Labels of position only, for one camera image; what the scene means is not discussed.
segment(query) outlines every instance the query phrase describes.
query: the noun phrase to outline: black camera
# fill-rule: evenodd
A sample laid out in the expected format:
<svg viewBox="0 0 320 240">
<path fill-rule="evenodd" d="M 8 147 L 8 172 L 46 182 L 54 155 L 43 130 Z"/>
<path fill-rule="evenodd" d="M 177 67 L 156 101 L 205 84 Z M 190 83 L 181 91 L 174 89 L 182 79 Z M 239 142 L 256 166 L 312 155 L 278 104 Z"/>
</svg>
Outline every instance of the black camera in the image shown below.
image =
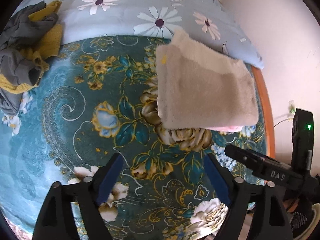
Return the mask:
<svg viewBox="0 0 320 240">
<path fill-rule="evenodd" d="M 272 181 L 288 190 L 312 196 L 318 186 L 318 180 L 310 175 L 313 141 L 313 114 L 297 108 L 292 124 L 291 165 L 233 145 L 225 148 L 225 154 L 251 169 L 254 176 Z"/>
</svg>

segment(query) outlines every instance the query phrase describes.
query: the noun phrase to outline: bed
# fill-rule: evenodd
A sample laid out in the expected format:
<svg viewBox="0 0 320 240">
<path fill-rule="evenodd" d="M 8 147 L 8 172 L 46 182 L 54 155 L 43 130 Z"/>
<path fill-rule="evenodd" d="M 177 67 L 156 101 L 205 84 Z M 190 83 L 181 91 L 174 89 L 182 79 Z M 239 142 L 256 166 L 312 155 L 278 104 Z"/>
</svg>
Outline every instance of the bed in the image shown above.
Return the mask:
<svg viewBox="0 0 320 240">
<path fill-rule="evenodd" d="M 23 0 L 16 10 L 40 1 Z M 125 160 L 119 182 L 129 187 L 114 202 L 114 221 L 105 221 L 114 239 L 184 239 L 194 208 L 215 196 L 205 154 L 250 183 L 264 183 L 224 154 L 232 143 L 273 157 L 274 139 L 262 59 L 218 1 L 61 1 L 59 55 L 49 59 L 41 85 L 24 94 L 19 115 L 0 126 L 0 207 L 12 223 L 32 233 L 51 184 L 68 183 L 78 167 L 93 172 L 113 152 Z M 257 125 L 239 133 L 162 127 L 155 49 L 170 42 L 175 28 L 247 62 L 256 81 Z M 76 206 L 74 212 L 86 239 Z"/>
</svg>

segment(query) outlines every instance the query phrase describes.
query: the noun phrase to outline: metal screw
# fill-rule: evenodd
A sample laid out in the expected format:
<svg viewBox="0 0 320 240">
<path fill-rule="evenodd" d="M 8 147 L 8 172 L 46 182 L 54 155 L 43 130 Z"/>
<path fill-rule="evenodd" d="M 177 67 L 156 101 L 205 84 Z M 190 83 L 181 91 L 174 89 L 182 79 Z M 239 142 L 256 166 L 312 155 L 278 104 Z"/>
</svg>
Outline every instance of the metal screw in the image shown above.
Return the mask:
<svg viewBox="0 0 320 240">
<path fill-rule="evenodd" d="M 56 182 L 54 182 L 53 184 L 52 184 L 52 186 L 54 187 L 54 188 L 57 188 L 57 187 L 59 187 L 61 185 L 61 183 L 59 182 L 59 181 L 56 181 Z"/>
<path fill-rule="evenodd" d="M 241 177 L 235 177 L 235 182 L 236 183 L 243 183 L 244 179 L 242 179 Z"/>
<path fill-rule="evenodd" d="M 267 185 L 268 185 L 269 187 L 275 187 L 275 186 L 276 186 L 276 184 L 275 184 L 273 181 L 268 181 L 268 182 L 267 182 Z"/>
<path fill-rule="evenodd" d="M 91 176 L 86 176 L 86 177 L 83 178 L 83 181 L 88 183 L 88 182 L 92 181 L 92 177 Z"/>
</svg>

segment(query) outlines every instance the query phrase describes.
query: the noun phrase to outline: beige towel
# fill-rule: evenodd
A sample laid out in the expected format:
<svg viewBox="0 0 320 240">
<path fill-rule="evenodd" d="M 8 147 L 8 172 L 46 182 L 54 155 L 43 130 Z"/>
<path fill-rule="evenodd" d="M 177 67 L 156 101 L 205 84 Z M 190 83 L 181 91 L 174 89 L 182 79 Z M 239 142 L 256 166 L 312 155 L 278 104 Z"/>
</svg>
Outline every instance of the beige towel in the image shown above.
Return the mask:
<svg viewBox="0 0 320 240">
<path fill-rule="evenodd" d="M 156 49 L 158 112 L 167 129 L 246 126 L 258 121 L 254 81 L 231 59 L 176 31 Z"/>
</svg>

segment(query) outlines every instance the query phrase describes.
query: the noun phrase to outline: wooden bed frame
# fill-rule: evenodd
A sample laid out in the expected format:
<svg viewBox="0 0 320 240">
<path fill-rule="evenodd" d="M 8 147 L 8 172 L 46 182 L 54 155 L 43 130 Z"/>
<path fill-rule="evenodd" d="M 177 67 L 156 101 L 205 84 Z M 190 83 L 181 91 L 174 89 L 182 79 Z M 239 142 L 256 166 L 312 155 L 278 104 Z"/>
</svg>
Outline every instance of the wooden bed frame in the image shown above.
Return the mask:
<svg viewBox="0 0 320 240">
<path fill-rule="evenodd" d="M 264 119 L 264 129 L 267 145 L 267 155 L 271 158 L 276 158 L 275 153 L 275 131 L 273 128 L 273 117 L 269 95 L 266 84 L 264 82 L 262 72 L 256 67 L 252 67 L 252 72 L 256 81 L 257 92 L 260 97 L 262 113 Z"/>
<path fill-rule="evenodd" d="M 265 137 L 267 146 L 267 155 L 271 158 L 276 157 L 275 154 L 275 132 L 273 128 L 273 117 L 271 111 L 271 104 L 269 100 L 269 95 L 267 91 L 266 84 L 264 82 L 262 72 L 260 69 L 252 67 L 252 72 L 256 81 L 257 92 L 260 97 L 264 127 L 265 127 Z"/>
</svg>

